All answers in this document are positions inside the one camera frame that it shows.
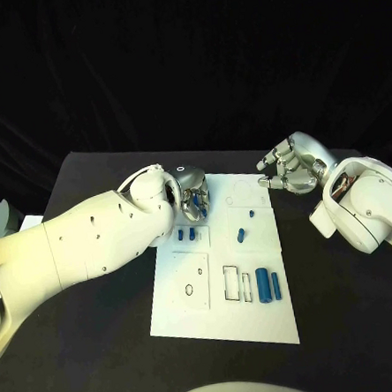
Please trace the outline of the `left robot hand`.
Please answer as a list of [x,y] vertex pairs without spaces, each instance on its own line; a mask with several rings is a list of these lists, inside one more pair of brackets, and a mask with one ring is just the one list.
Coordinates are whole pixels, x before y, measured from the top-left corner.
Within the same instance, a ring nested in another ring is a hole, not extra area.
[[210,201],[206,174],[193,166],[178,166],[170,171],[176,180],[179,208],[189,222],[203,221],[209,214]]

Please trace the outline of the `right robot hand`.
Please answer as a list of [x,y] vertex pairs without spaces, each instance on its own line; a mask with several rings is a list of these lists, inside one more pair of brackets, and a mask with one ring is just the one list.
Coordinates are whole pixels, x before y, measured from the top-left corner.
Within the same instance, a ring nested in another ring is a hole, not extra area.
[[338,162],[313,136],[294,132],[282,140],[256,164],[258,171],[276,165],[274,176],[262,176],[259,185],[303,195],[326,184]]

